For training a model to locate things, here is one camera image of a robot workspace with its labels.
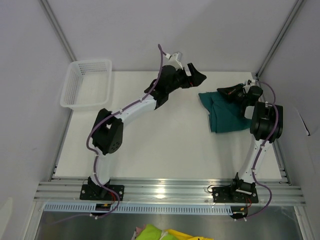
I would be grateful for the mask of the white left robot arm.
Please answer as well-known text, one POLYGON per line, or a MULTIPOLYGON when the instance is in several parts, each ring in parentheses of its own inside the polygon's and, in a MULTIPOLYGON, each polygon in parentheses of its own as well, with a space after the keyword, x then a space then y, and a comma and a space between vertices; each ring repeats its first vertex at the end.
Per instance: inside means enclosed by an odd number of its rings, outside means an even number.
POLYGON ((183 67, 176 68, 172 65, 161 67, 157 79, 144 90, 145 95, 142 98, 118 111, 111 112, 103 108, 98 112, 87 138, 92 140, 93 147, 86 144, 87 148, 95 153, 93 173, 88 183, 93 185, 90 192, 97 200, 103 200, 108 196, 111 155, 122 145, 125 127, 142 114, 161 107, 173 91, 179 88, 198 87, 207 79, 207 76, 200 73, 192 63, 188 63, 187 67, 190 75, 187 75, 183 67))

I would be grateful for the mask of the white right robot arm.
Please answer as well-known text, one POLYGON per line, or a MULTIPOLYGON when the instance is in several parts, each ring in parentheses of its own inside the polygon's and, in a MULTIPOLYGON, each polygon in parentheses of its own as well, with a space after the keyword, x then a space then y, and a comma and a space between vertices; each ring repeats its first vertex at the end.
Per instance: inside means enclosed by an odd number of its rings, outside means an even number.
POLYGON ((229 198, 239 202, 257 194, 256 180, 264 157, 272 143, 283 132, 283 107, 260 101, 263 89, 257 85, 239 83, 218 88, 217 91, 231 103, 240 104, 240 115, 245 116, 247 107, 253 107, 250 134, 251 144, 241 169, 227 187, 229 198))

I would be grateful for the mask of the green shorts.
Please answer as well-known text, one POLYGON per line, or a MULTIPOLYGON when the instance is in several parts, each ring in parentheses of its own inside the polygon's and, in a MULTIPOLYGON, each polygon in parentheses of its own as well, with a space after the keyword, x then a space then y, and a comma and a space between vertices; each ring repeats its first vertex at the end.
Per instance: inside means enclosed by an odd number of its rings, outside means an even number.
POLYGON ((211 132, 222 134, 243 131, 251 127, 252 121, 240 115, 240 107, 225 100, 217 91, 199 93, 198 96, 208 111, 211 132))

